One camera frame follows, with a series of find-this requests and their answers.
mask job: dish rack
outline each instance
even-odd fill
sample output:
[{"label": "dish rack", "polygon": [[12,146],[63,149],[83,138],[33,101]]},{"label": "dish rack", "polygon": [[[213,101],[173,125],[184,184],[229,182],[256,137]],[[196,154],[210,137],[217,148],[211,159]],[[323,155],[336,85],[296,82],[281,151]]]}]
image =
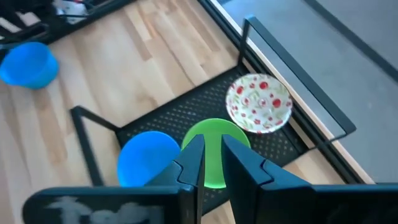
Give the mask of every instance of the dish rack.
[{"label": "dish rack", "polygon": [[[212,5],[206,5],[205,0],[199,0],[208,12],[212,14]],[[312,80],[309,74],[297,63],[297,61],[283,48],[283,46],[271,35],[271,33],[255,17],[244,20],[243,34],[231,32],[222,23],[216,22],[226,32],[231,41],[239,49],[236,66],[217,75],[213,79],[195,87],[172,101],[154,109],[140,118],[118,127],[104,118],[85,109],[76,106],[70,110],[73,124],[81,145],[86,166],[94,186],[104,186],[105,181],[101,176],[100,169],[96,163],[94,150],[91,148],[89,135],[85,128],[83,118],[97,123],[114,132],[120,149],[135,135],[144,131],[162,131],[173,137],[179,144],[182,143],[185,133],[195,123],[208,118],[221,118],[231,121],[225,107],[225,95],[228,87],[235,79],[249,73],[246,61],[256,73],[272,72],[264,65],[253,49],[248,45],[249,30],[252,27],[267,42],[286,65],[296,74],[297,78],[308,88],[320,104],[331,114],[345,133],[333,139],[328,139],[318,129],[304,109],[293,99],[292,119],[303,129],[305,134],[315,143],[323,155],[336,169],[337,173],[347,183],[358,183],[362,180],[349,166],[339,152],[331,144],[333,141],[343,138],[356,130],[355,125],[326,95],[326,93]],[[257,153],[270,159],[278,166],[284,166],[298,158],[309,149],[295,129],[287,123],[283,128],[270,134],[247,133],[252,149]],[[203,213],[207,213],[229,199],[225,189],[207,189],[203,196]]]}]

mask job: paper plate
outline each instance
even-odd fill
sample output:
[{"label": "paper plate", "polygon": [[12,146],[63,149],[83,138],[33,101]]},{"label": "paper plate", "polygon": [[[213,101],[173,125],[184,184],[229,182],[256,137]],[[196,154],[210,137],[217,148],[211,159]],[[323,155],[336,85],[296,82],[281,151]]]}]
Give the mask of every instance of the paper plate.
[{"label": "paper plate", "polygon": [[226,108],[232,120],[252,133],[271,133],[289,120],[292,114],[289,91],[276,78],[249,74],[229,87]]}]

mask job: black metal bar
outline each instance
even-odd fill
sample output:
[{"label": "black metal bar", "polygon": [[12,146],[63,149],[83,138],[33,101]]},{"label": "black metal bar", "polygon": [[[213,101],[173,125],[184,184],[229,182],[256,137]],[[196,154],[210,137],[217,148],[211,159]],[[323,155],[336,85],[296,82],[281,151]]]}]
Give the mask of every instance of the black metal bar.
[{"label": "black metal bar", "polygon": [[301,65],[289,54],[277,39],[264,27],[264,25],[254,16],[245,18],[244,23],[249,23],[261,38],[271,47],[271,49],[282,59],[296,77],[304,84],[309,92],[327,110],[330,116],[341,126],[345,134],[334,138],[343,138],[356,130],[354,123],[345,115],[336,103],[319,87],[311,76],[301,67]]},{"label": "black metal bar", "polygon": [[248,40],[249,37],[249,29],[250,29],[250,23],[245,22],[243,24],[242,38],[241,38],[241,43],[239,45],[239,55],[238,55],[239,67],[243,65],[243,58],[246,56],[246,49],[248,46],[246,41]]},{"label": "black metal bar", "polygon": [[91,178],[91,183],[94,186],[103,186],[104,181],[101,178],[101,173],[98,169],[82,118],[88,118],[91,121],[94,121],[97,124],[114,131],[115,133],[119,131],[120,128],[110,123],[109,121],[99,117],[98,115],[90,112],[89,110],[82,108],[81,106],[76,106],[72,108],[70,110],[70,115],[72,116],[72,121],[76,128],[76,133],[79,138],[81,150],[83,151],[83,156],[85,157],[86,166]]},{"label": "black metal bar", "polygon": [[104,181],[101,178],[100,170],[98,169],[98,166],[96,164],[95,156],[93,154],[93,150],[91,149],[90,142],[86,134],[85,125],[83,124],[79,108],[71,109],[70,115],[72,116],[72,121],[76,128],[76,133],[80,142],[81,151],[83,152],[83,156],[85,157],[86,166],[88,169],[88,173],[90,175],[91,183],[94,186],[103,186]]},{"label": "black metal bar", "polygon": [[324,20],[333,26],[342,36],[350,41],[356,48],[362,51],[369,59],[371,59],[378,67],[386,72],[391,78],[398,82],[398,70],[392,66],[384,57],[378,54],[370,45],[365,43],[352,30],[345,26],[332,13],[325,9],[317,0],[304,0],[315,12],[317,12]]}]

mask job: wooden floor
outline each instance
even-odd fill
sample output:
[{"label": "wooden floor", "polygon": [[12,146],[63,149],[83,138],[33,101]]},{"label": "wooden floor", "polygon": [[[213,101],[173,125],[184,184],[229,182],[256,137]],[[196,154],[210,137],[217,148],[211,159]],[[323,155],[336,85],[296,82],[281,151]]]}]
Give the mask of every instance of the wooden floor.
[{"label": "wooden floor", "polygon": [[[0,82],[1,223],[22,223],[24,200],[40,189],[90,185],[68,109],[82,105],[121,126],[232,67],[237,56],[196,0],[139,0],[50,47],[60,73],[47,88]],[[117,185],[114,136],[86,125],[106,184]],[[308,158],[288,169],[327,183],[318,172],[325,169],[341,182],[318,151]],[[203,222],[234,223],[229,204]]]}]

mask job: gray floor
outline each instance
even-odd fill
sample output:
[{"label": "gray floor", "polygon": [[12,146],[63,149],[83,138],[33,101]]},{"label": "gray floor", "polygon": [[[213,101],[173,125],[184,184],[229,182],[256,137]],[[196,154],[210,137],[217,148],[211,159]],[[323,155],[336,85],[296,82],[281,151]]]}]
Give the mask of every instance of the gray floor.
[{"label": "gray floor", "polygon": [[[398,67],[397,1],[319,2]],[[302,1],[231,0],[223,7],[238,24],[254,14],[357,126],[341,140],[349,153],[376,182],[398,182],[398,84]],[[341,134],[266,43],[256,34],[251,38],[332,132]]]}]

